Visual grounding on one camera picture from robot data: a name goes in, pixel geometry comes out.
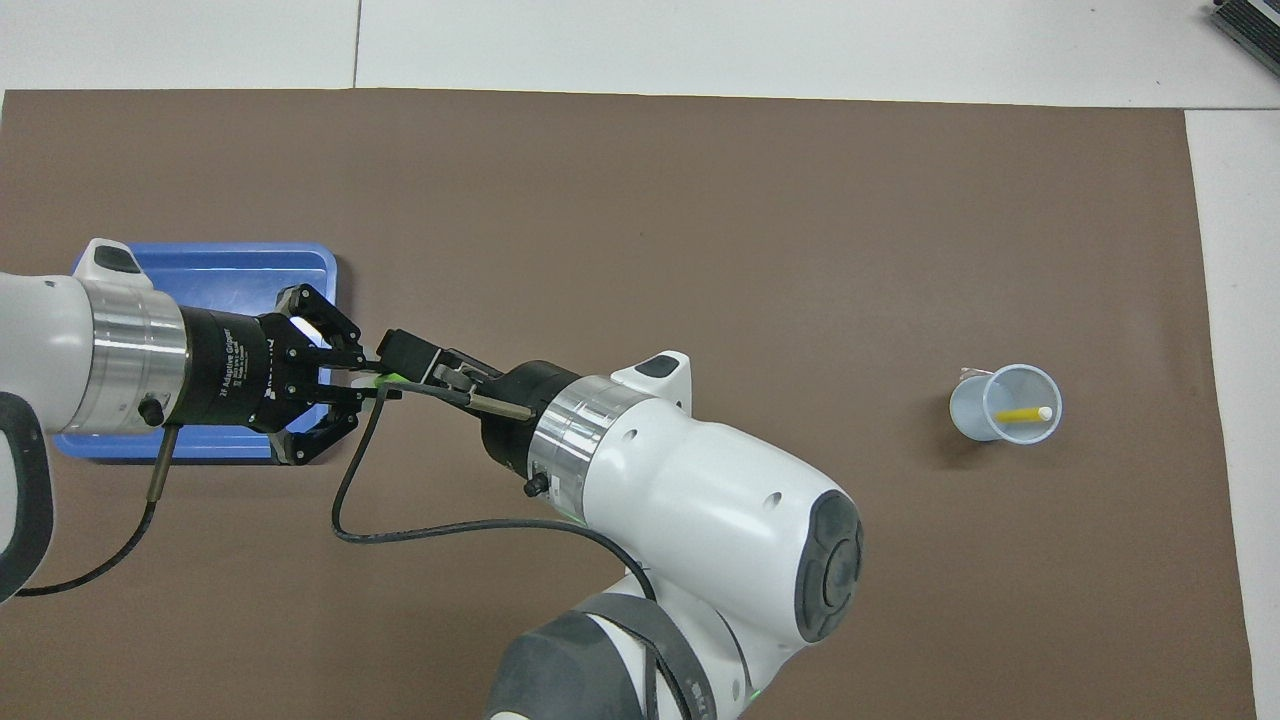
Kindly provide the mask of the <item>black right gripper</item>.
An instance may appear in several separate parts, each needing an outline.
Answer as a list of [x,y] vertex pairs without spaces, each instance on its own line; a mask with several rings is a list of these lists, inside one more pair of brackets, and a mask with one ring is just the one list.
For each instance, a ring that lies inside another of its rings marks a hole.
[[524,406],[526,420],[488,414],[481,419],[483,446],[499,465],[527,477],[530,445],[547,407],[579,373],[543,360],[500,370],[457,348],[442,347],[403,329],[388,331],[380,342],[381,380],[415,383],[480,395]]

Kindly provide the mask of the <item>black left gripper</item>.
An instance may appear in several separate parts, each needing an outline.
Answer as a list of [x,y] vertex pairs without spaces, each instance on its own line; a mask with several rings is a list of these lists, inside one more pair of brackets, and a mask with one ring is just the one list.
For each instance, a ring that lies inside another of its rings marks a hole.
[[[301,387],[300,364],[366,365],[358,327],[311,284],[285,287],[278,295],[278,313],[261,316],[191,306],[179,310],[188,363],[175,405],[177,424],[274,432],[273,460],[303,466],[353,432],[360,414],[372,411],[380,397],[376,388],[356,388],[353,400],[329,404],[308,429],[284,429],[301,416],[301,401],[288,393],[289,387]],[[301,340],[293,319],[317,332],[323,346],[312,345],[306,334]]]

